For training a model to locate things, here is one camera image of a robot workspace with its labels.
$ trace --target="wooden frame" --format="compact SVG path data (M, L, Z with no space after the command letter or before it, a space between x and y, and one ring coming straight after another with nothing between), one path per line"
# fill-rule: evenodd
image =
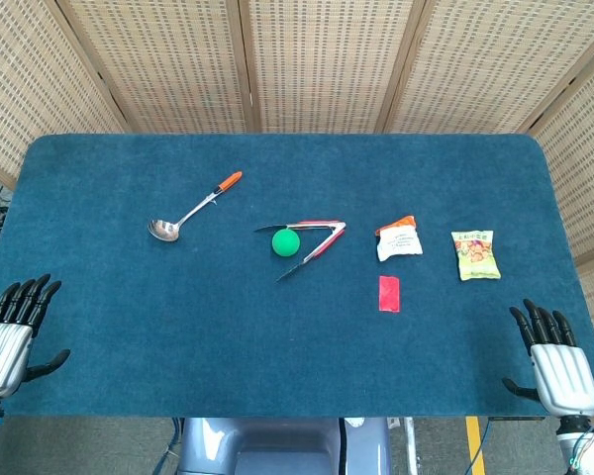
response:
M547 125L550 118L558 113L569 98L572 97L592 76L594 73L594 55L590 59L589 63L576 75L574 82L567 86L560 94L557 94L556 98L552 101L549 107L545 109L545 112L541 115L539 120L528 129L528 134L531 136L537 135Z
M415 0L409 12L407 26L400 42L398 53L392 68L392 75L387 84L383 104L376 120L374 131L377 134L385 132L391 126L391 113L395 105L400 101L412 65L422 41L425 28L429 24L436 0Z
M563 75L558 83L552 88L552 90L545 96L542 102L535 108L535 110L526 118L521 126L517 128L517 132L525 133L530 132L530 128L538 122L538 119L542 114L548 115L549 110L547 109L555 99L562 94L570 82L578 74L582 74L590 64L590 61L594 57L594 42L589 46L588 49L578 58L576 63Z
M124 105L120 102L122 95L119 93L115 81L99 60L94 46L88 41L88 36L81 31L70 3L67 0L45 0L45 3L121 126L126 132L137 131L139 127L133 118L123 112Z
M250 25L250 9L248 0L239 0L238 2L227 1L227 10L229 12L229 22L232 28L232 34L239 34L240 40L236 45L234 39L234 54L238 64L238 76L243 90L242 102L249 105L249 115L245 114L247 122L247 131L261 132L261 113L259 107L259 89L257 88L257 76L255 74L253 33Z

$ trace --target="green ball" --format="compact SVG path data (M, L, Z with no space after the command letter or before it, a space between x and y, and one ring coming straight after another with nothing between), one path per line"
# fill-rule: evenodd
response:
M299 250L299 235L293 230L279 230L273 235L273 250L277 255L290 257Z

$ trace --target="yellow floor line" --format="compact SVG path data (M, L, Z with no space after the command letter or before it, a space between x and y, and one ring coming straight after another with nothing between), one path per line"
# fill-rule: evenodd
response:
M468 453L470 460L473 460L473 457L477 453L477 449L479 448L479 444L481 443L480 434L479 434L479 419L475 416L467 416L466 417L466 436L468 438ZM473 470L471 470L471 475L485 475L484 471L484 454L480 450L479 456L475 461L475 465L473 465Z

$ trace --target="food package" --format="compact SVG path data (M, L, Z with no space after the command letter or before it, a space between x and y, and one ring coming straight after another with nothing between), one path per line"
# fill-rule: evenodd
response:
M416 233L416 220L411 215L380 228L376 235L380 236L376 252L381 262L392 255L423 253Z
M461 280L501 277L493 255L492 231L453 232L451 236Z

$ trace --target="tongs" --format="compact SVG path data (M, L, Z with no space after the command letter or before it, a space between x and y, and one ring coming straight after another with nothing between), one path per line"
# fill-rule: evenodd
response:
M266 231L266 230L281 230L281 229L288 229L293 231L302 231L302 230L331 230L332 233L324 239L324 241L315 247L312 252L310 252L306 257L304 257L301 262L295 265L293 268L288 270L285 274L277 279L279 282L284 277L288 277L290 274L295 272L299 269L302 265L307 264L310 260L316 259L321 254L323 254L328 247L330 247L345 231L346 231L346 223L343 221L300 221L299 223L288 224L288 225L273 225L273 226L266 226L264 228L259 228L256 231Z

